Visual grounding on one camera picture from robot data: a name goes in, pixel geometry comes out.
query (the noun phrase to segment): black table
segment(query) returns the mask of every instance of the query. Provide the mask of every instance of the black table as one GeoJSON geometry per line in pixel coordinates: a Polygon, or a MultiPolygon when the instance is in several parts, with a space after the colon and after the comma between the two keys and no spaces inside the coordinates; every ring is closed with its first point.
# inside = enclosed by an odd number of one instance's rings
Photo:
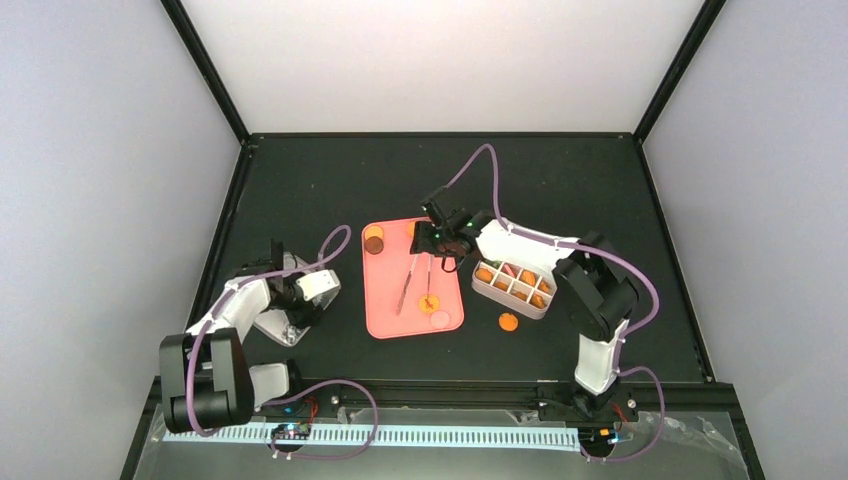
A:
{"type": "MultiPolygon", "coordinates": [[[[543,320],[522,320],[506,333],[497,322],[505,307],[470,288],[471,262],[459,272],[465,321],[458,330],[391,340],[366,331],[362,228],[419,216],[420,200],[486,142],[498,153],[505,216],[563,236],[600,232],[655,282],[660,314],[628,338],[622,367],[647,365],[663,382],[703,382],[709,372],[696,323],[644,158],[629,134],[253,135],[211,298],[239,266],[268,256],[270,238],[308,260],[339,224],[349,224],[353,238],[330,265],[342,291],[321,324],[291,349],[254,330],[244,344],[249,362],[293,358],[307,378],[572,380],[578,337],[569,305],[555,299],[543,320]]],[[[453,190],[476,211],[491,209],[491,188],[492,166],[483,154],[453,190]]],[[[637,317],[649,308],[643,298],[637,317]]],[[[209,302],[201,299],[203,311],[209,302]]]]}

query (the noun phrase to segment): orange disc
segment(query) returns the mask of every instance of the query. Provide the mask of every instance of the orange disc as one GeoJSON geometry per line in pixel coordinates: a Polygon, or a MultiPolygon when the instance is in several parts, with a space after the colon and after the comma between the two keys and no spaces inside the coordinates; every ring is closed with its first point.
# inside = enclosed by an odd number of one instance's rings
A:
{"type": "Polygon", "coordinates": [[[363,236],[365,237],[366,240],[368,240],[371,237],[377,237],[380,240],[382,240],[383,239],[383,227],[380,227],[378,225],[371,225],[371,226],[369,226],[368,228],[365,229],[365,234],[363,236]]]}
{"type": "Polygon", "coordinates": [[[418,310],[424,313],[433,313],[439,309],[439,297],[430,295],[421,295],[418,299],[418,310]]]}
{"type": "Polygon", "coordinates": [[[498,318],[498,325],[507,332],[513,332],[518,328],[518,317],[511,313],[503,313],[498,318]]]}

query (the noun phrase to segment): purple cable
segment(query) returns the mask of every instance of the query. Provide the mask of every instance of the purple cable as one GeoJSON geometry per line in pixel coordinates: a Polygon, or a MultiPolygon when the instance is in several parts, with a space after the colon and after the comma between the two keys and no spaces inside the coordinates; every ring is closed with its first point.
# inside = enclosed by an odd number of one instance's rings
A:
{"type": "MultiPolygon", "coordinates": [[[[259,275],[254,275],[252,277],[248,277],[241,282],[238,283],[238,288],[241,288],[247,285],[250,282],[256,280],[263,280],[271,277],[287,277],[293,273],[299,273],[306,270],[311,270],[313,268],[320,267],[334,258],[338,257],[342,250],[345,249],[348,242],[350,242],[351,230],[348,225],[339,225],[335,230],[330,232],[327,235],[327,238],[324,240],[324,243],[321,245],[321,250],[318,252],[318,261],[305,265],[302,267],[291,268],[291,269],[283,269],[276,270],[273,272],[261,273],[259,275]],[[342,240],[341,245],[338,246],[333,253],[331,253],[327,258],[324,258],[324,251],[327,249],[327,245],[330,244],[330,240],[332,240],[337,233],[344,230],[347,235],[345,235],[344,240],[342,240]]],[[[209,310],[209,315],[212,317],[212,320],[218,317],[218,314],[221,313],[221,309],[230,301],[230,298],[235,294],[235,289],[225,288],[224,293],[218,298],[218,301],[212,306],[209,310]]],[[[202,437],[208,437],[210,435],[214,435],[217,432],[217,429],[212,430],[204,430],[203,427],[200,426],[200,423],[197,421],[197,415],[194,411],[194,371],[197,368],[197,357],[200,355],[200,345],[203,343],[203,337],[206,336],[206,331],[209,330],[209,327],[212,326],[212,321],[206,321],[202,327],[200,327],[200,331],[197,332],[197,337],[194,339],[194,345],[191,347],[191,355],[188,360],[188,374],[186,375],[186,412],[188,413],[188,421],[191,424],[191,428],[194,432],[202,437]]]]}
{"type": "Polygon", "coordinates": [[[657,427],[657,433],[654,434],[654,438],[651,439],[651,442],[648,443],[647,445],[645,445],[645,448],[639,450],[636,453],[631,453],[630,455],[626,455],[624,457],[617,457],[617,458],[593,457],[593,456],[589,455],[589,453],[581,446],[580,447],[580,453],[582,453],[583,456],[585,456],[586,459],[589,460],[590,462],[595,461],[595,462],[604,462],[604,463],[620,463],[620,462],[626,462],[626,461],[629,461],[629,460],[633,460],[633,459],[639,458],[642,455],[644,455],[645,453],[647,453],[648,450],[653,448],[654,445],[656,445],[657,442],[660,440],[660,435],[662,434],[663,425],[665,425],[665,397],[663,396],[662,385],[660,384],[660,379],[657,378],[657,375],[648,367],[633,367],[630,370],[626,370],[624,372],[621,372],[619,374],[619,376],[628,377],[628,376],[633,375],[634,373],[638,373],[638,372],[645,372],[648,375],[650,375],[651,379],[654,381],[654,385],[657,386],[657,397],[659,397],[659,400],[660,400],[660,425],[657,427]]]}
{"type": "Polygon", "coordinates": [[[500,202],[498,201],[498,190],[499,190],[499,185],[500,185],[500,179],[499,179],[499,176],[498,176],[498,170],[499,170],[498,169],[498,156],[495,153],[495,149],[494,149],[494,147],[492,147],[492,145],[490,145],[488,143],[484,143],[483,145],[480,145],[480,147],[477,148],[477,150],[474,152],[474,154],[472,154],[471,157],[468,159],[468,161],[465,162],[465,165],[463,165],[462,168],[459,169],[459,171],[456,173],[456,175],[454,175],[453,178],[451,178],[451,180],[447,183],[447,185],[445,185],[445,187],[446,188],[452,187],[453,184],[455,184],[459,180],[459,178],[465,173],[465,171],[468,170],[468,167],[470,167],[471,164],[474,163],[474,160],[477,159],[477,157],[480,155],[480,153],[483,152],[483,150],[489,150],[489,154],[491,155],[491,158],[492,158],[492,207],[495,210],[495,218],[497,218],[498,223],[501,225],[501,227],[503,227],[505,230],[507,230],[509,232],[515,233],[516,235],[522,236],[522,237],[527,238],[529,240],[533,240],[533,241],[536,241],[536,242],[543,243],[545,245],[553,245],[553,246],[559,246],[559,247],[563,247],[563,248],[570,248],[572,250],[577,250],[577,251],[580,251],[580,252],[586,252],[586,253],[589,253],[591,255],[597,255],[599,257],[605,258],[605,259],[607,259],[611,262],[614,262],[614,263],[620,265],[625,270],[632,273],[634,277],[638,278],[639,281],[642,282],[643,285],[645,285],[645,289],[647,289],[648,293],[651,295],[651,311],[648,312],[648,314],[645,315],[644,318],[642,318],[641,320],[639,320],[635,324],[626,328],[624,330],[624,332],[622,332],[622,334],[621,334],[622,339],[624,339],[624,337],[626,337],[627,335],[635,332],[636,330],[644,327],[651,320],[653,320],[654,317],[657,316],[657,313],[660,310],[659,292],[657,292],[656,287],[654,287],[654,284],[647,277],[647,275],[642,273],[641,270],[636,268],[636,266],[634,266],[633,264],[631,264],[627,260],[625,260],[625,259],[623,259],[623,258],[621,258],[617,255],[614,255],[610,252],[607,252],[605,250],[601,250],[601,249],[595,248],[595,247],[590,247],[588,245],[581,245],[579,243],[566,242],[566,241],[563,241],[563,240],[552,241],[551,239],[549,239],[547,237],[543,237],[543,236],[540,236],[540,235],[535,234],[533,232],[527,231],[527,230],[525,230],[521,227],[518,227],[516,225],[512,225],[511,226],[512,228],[510,228],[510,225],[506,223],[506,220],[504,220],[503,216],[501,215],[500,202]]]}
{"type": "MultiPolygon", "coordinates": [[[[298,393],[297,395],[295,395],[293,397],[284,398],[284,399],[280,399],[280,400],[270,400],[270,401],[265,402],[265,404],[263,406],[264,407],[270,407],[270,406],[274,406],[274,405],[285,405],[287,403],[296,402],[296,401],[300,400],[301,398],[305,397],[306,395],[309,395],[310,393],[314,392],[315,390],[318,390],[319,388],[326,387],[328,385],[348,385],[348,386],[351,386],[353,388],[356,388],[360,392],[364,393],[366,397],[368,397],[368,401],[371,402],[371,408],[374,409],[374,426],[373,426],[373,428],[371,428],[371,433],[368,434],[368,438],[365,439],[365,443],[360,445],[356,450],[349,452],[349,453],[345,453],[343,455],[310,455],[310,454],[306,454],[306,453],[292,452],[292,453],[286,454],[289,458],[303,458],[303,459],[306,459],[306,460],[347,460],[348,458],[353,458],[353,457],[359,455],[360,453],[364,452],[371,445],[371,443],[374,441],[374,438],[377,437],[377,428],[379,428],[379,426],[380,426],[380,415],[377,411],[377,401],[374,400],[374,396],[371,395],[371,392],[369,392],[365,387],[363,387],[362,385],[360,385],[356,382],[351,382],[350,380],[342,380],[342,379],[326,380],[326,381],[323,381],[321,383],[318,383],[316,385],[313,385],[313,386],[307,388],[306,390],[298,393]]],[[[280,437],[282,437],[283,435],[285,435],[285,434],[280,433],[280,434],[275,435],[274,438],[271,439],[270,447],[271,447],[271,450],[274,451],[275,455],[280,453],[280,451],[277,449],[277,440],[280,437]]]]}

